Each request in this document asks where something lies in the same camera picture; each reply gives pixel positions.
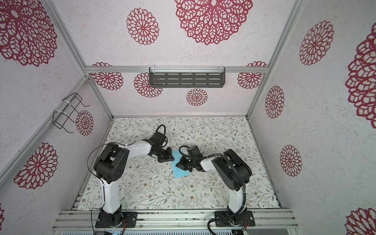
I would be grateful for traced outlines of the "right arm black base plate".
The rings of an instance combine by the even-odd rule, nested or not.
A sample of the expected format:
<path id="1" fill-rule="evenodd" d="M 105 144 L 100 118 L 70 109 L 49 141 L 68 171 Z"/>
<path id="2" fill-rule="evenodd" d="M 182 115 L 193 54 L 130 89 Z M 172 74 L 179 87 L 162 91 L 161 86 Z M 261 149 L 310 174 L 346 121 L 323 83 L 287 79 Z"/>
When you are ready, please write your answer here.
<path id="1" fill-rule="evenodd" d="M 215 222 L 216 227 L 254 227 L 256 225 L 253 213 L 247 209 L 236 216 Z"/>

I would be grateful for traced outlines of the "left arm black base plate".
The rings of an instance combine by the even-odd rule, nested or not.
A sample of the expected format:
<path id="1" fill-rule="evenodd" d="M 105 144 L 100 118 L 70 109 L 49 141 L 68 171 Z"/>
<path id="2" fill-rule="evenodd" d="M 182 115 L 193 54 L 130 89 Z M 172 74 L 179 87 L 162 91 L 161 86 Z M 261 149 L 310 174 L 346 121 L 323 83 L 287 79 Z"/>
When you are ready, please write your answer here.
<path id="1" fill-rule="evenodd" d="M 95 228 L 135 228 L 137 212 L 115 212 L 114 214 L 100 212 Z"/>

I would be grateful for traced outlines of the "light blue square paper sheet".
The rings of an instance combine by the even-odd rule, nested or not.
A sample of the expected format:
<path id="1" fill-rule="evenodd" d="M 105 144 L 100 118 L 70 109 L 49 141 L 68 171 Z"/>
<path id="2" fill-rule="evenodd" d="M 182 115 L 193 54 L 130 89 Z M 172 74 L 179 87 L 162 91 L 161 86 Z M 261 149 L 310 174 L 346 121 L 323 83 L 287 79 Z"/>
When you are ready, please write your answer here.
<path id="1" fill-rule="evenodd" d="M 171 162 L 171 167 L 173 169 L 174 177 L 182 178 L 185 176 L 189 176 L 190 175 L 189 171 L 182 170 L 176 166 L 182 159 L 182 155 L 179 153 L 179 151 L 178 150 L 172 151 L 172 156 L 174 157 L 174 160 Z"/>

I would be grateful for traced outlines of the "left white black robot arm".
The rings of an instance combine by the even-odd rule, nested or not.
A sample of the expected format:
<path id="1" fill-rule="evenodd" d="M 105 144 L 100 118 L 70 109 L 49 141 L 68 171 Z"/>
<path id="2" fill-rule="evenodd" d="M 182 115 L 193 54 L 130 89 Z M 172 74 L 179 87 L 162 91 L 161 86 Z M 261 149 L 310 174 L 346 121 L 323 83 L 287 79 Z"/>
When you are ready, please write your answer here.
<path id="1" fill-rule="evenodd" d="M 110 142 L 102 147 L 103 150 L 94 164 L 94 171 L 102 186 L 102 210 L 109 215 L 114 215 L 121 208 L 118 181 L 125 171 L 128 159 L 149 155 L 156 157 L 160 163 L 174 161 L 171 147 L 165 148 L 145 140 L 130 145 Z"/>

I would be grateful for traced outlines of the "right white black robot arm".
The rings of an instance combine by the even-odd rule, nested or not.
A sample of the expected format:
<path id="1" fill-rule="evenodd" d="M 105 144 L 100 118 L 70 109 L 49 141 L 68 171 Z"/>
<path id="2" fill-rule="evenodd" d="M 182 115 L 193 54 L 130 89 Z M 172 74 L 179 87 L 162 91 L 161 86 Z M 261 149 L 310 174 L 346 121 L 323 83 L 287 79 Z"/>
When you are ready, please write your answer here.
<path id="1" fill-rule="evenodd" d="M 240 214 L 246 208 L 246 185 L 252 176 L 251 168 L 232 149 L 204 156 L 198 146 L 181 146 L 181 159 L 176 164 L 180 170 L 191 172 L 216 171 L 229 189 L 228 211 Z"/>

